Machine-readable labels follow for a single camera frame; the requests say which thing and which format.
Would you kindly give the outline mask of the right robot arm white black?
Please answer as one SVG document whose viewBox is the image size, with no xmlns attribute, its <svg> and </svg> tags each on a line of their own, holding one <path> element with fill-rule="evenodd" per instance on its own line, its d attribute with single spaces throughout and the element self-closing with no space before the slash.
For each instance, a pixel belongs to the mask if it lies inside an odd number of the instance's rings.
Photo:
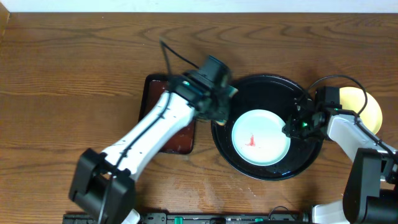
<svg viewBox="0 0 398 224">
<path fill-rule="evenodd" d="M 290 117 L 282 129 L 289 138 L 328 138 L 353 161 L 342 209 L 350 223 L 397 223 L 397 190 L 380 188 L 382 180 L 397 185 L 397 151 L 379 139 L 354 111 L 325 105 Z"/>
</svg>

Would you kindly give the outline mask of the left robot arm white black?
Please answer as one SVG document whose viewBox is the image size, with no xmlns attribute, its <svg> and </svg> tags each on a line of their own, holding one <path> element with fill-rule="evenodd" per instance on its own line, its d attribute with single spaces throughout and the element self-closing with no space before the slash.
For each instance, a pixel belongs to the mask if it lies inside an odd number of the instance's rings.
<svg viewBox="0 0 398 224">
<path fill-rule="evenodd" d="M 132 130 L 102 152 L 89 148 L 80 156 L 70 200 L 98 223 L 137 223 L 135 184 L 146 165 L 195 118 L 224 124 L 236 92 L 226 75 L 172 77 L 168 90 Z"/>
</svg>

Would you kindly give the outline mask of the yellow plate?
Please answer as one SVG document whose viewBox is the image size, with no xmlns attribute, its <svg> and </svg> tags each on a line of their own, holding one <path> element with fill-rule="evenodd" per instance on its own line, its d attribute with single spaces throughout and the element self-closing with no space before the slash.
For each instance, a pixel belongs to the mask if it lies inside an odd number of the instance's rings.
<svg viewBox="0 0 398 224">
<path fill-rule="evenodd" d="M 379 103 L 369 93 L 367 95 L 367 105 L 359 117 L 362 119 L 364 125 L 373 133 L 376 134 L 382 126 L 382 111 Z M 355 87 L 340 88 L 340 104 L 344 110 L 352 110 L 359 113 L 363 107 L 365 97 L 362 89 Z"/>
</svg>

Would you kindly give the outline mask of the light blue plate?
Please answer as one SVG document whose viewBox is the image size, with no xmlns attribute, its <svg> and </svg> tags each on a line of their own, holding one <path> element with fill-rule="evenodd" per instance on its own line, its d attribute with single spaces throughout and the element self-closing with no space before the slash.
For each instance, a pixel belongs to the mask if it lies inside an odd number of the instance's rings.
<svg viewBox="0 0 398 224">
<path fill-rule="evenodd" d="M 290 138 L 283 132 L 285 122 L 267 110 L 251 110 L 233 124 L 231 141 L 238 155 L 255 166 L 271 166 L 288 153 Z"/>
</svg>

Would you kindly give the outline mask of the green yellow sponge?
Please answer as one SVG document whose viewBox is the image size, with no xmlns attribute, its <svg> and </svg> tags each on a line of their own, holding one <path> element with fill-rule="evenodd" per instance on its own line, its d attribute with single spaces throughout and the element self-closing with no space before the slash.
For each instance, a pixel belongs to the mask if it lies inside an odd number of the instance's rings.
<svg viewBox="0 0 398 224">
<path fill-rule="evenodd" d="M 229 112 L 230 112 L 230 107 L 231 107 L 231 99 L 235 94 L 237 94 L 238 89 L 236 89 L 233 86 L 229 86 L 223 93 L 223 98 L 220 101 L 220 107 L 218 109 L 218 112 L 221 113 L 221 118 L 217 119 L 215 122 L 220 125 L 224 126 L 229 118 Z"/>
</svg>

